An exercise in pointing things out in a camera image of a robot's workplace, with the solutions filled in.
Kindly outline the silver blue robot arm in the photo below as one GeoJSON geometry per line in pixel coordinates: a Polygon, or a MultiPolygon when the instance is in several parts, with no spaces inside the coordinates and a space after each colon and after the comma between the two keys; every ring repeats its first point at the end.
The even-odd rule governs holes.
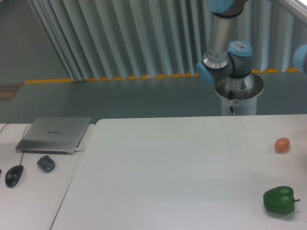
{"type": "Polygon", "coordinates": [[[257,97],[264,83],[253,69],[307,70],[307,21],[299,0],[209,0],[212,25],[207,50],[197,64],[199,76],[228,100],[257,97]]]}

